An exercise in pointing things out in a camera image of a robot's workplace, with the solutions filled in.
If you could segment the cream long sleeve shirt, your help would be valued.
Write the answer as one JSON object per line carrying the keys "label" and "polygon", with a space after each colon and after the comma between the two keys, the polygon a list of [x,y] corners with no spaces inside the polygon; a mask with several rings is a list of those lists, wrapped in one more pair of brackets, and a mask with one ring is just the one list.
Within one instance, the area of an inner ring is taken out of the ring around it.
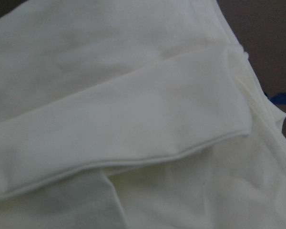
{"label": "cream long sleeve shirt", "polygon": [[0,229],[286,229],[285,117],[215,0],[29,0],[0,18]]}

